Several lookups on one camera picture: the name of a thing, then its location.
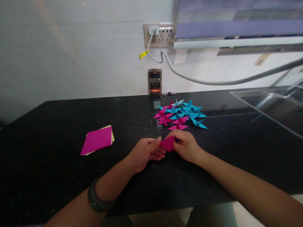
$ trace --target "bracelet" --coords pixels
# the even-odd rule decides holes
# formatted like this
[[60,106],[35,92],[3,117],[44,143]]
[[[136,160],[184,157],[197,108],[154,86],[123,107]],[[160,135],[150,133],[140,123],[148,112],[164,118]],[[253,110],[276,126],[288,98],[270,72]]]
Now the bracelet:
[[96,184],[100,178],[95,179],[88,189],[88,202],[89,205],[97,212],[108,212],[110,211],[118,201],[118,198],[115,199],[112,203],[103,203],[101,202],[96,195]]

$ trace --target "gray cable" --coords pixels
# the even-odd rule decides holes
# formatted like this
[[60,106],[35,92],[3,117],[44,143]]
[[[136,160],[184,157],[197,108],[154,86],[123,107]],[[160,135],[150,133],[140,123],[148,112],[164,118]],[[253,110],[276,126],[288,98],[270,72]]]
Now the gray cable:
[[[150,43],[151,43],[151,40],[152,40],[152,35],[151,35],[151,38],[149,40],[149,43],[148,43],[148,46],[147,46],[147,49],[149,50],[149,46],[150,46]],[[194,79],[194,78],[190,78],[190,77],[187,77],[181,73],[178,73],[174,67],[172,66],[171,62],[170,62],[170,59],[168,58],[168,55],[162,50],[161,51],[161,61],[156,61],[154,59],[154,57],[150,54],[150,52],[148,51],[148,54],[150,55],[150,57],[157,63],[161,64],[163,63],[163,55],[164,57],[166,58],[167,60],[167,63],[170,67],[170,69],[178,76],[184,78],[184,79],[187,79],[187,80],[190,80],[192,82],[196,82],[196,83],[199,83],[199,84],[206,84],[206,85],[234,85],[234,84],[242,84],[242,83],[246,83],[246,82],[250,82],[250,81],[253,81],[253,80],[257,80],[257,79],[261,79],[263,77],[267,77],[267,76],[270,76],[272,74],[276,74],[276,73],[279,73],[279,72],[282,72],[282,71],[285,71],[285,70],[288,70],[288,69],[291,69],[291,68],[294,68],[294,67],[297,67],[297,66],[300,66],[300,65],[303,65],[303,58],[299,59],[299,60],[296,60],[296,61],[293,61],[291,63],[288,63],[286,65],[282,65],[280,67],[277,67],[277,68],[274,68],[274,69],[271,69],[271,70],[268,70],[266,72],[263,72],[263,73],[260,73],[260,74],[257,74],[257,75],[254,75],[254,76],[251,76],[251,77],[248,77],[248,78],[245,78],[245,79],[240,79],[240,80],[233,80],[233,81],[224,81],[224,82],[215,82],[215,81],[203,81],[203,80],[198,80],[198,79]]]

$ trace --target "person's right hand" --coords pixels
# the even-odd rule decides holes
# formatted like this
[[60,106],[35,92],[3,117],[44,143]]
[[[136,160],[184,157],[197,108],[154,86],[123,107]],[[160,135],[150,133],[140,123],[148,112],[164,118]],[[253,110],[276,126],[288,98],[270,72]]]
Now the person's right hand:
[[195,161],[201,158],[205,151],[199,147],[194,136],[187,131],[172,130],[166,138],[174,136],[180,140],[180,143],[174,142],[175,151],[186,161],[195,164]]

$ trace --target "white wall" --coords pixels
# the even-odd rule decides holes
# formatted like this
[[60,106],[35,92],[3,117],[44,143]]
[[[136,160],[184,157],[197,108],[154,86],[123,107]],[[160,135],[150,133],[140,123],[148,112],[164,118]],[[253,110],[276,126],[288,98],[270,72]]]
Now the white wall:
[[[178,0],[0,1],[0,122],[9,123],[48,100],[147,94],[149,68],[163,70],[163,92],[269,86],[283,73],[234,86],[206,86],[174,75],[145,51],[143,24],[176,19]],[[234,80],[303,57],[272,54],[216,56],[217,49],[189,50],[176,68],[213,81]],[[160,58],[160,49],[151,49]],[[175,51],[167,49],[174,62]],[[285,84],[296,78],[287,79]]]

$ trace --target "countertop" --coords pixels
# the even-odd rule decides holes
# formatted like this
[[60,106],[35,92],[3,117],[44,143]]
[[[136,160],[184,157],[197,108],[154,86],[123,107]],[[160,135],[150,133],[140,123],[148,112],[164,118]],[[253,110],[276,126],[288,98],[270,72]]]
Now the countertop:
[[[204,150],[289,194],[303,193],[303,140],[228,90],[166,96],[161,105],[175,99],[203,106],[208,129],[189,124],[185,131]],[[0,225],[45,223],[140,138],[165,138],[170,131],[157,125],[156,113],[148,96],[49,101],[0,130]],[[80,156],[87,132],[109,124],[112,146]],[[234,198],[207,172],[172,152],[135,175],[109,215],[229,201]]]

